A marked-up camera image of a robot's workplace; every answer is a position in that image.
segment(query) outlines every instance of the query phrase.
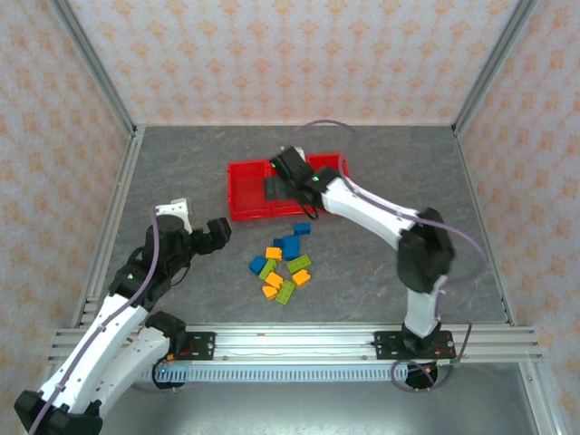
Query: patterned wallpaper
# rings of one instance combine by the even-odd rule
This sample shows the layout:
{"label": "patterned wallpaper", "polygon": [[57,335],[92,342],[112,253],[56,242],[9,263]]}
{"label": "patterned wallpaper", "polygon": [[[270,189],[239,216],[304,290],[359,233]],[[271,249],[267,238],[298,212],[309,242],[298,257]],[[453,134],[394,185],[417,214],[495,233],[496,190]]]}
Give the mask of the patterned wallpaper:
{"label": "patterned wallpaper", "polygon": [[137,123],[447,123],[517,0],[72,0]]}
{"label": "patterned wallpaper", "polygon": [[0,421],[73,319],[125,136],[48,2],[0,7]]}
{"label": "patterned wallpaper", "polygon": [[580,433],[580,9],[541,0],[462,136],[522,324]]}

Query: red plastic bin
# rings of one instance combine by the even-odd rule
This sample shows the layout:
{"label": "red plastic bin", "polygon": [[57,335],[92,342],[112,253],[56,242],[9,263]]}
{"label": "red plastic bin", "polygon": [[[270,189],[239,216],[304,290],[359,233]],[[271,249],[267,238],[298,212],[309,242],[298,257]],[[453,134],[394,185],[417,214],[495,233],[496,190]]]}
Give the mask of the red plastic bin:
{"label": "red plastic bin", "polygon": [[[314,170],[322,166],[338,169],[339,153],[313,154],[306,156]],[[266,201],[264,180],[273,177],[276,171],[268,160],[234,161],[227,164],[227,203],[233,221],[276,218],[303,214],[294,201]]]}

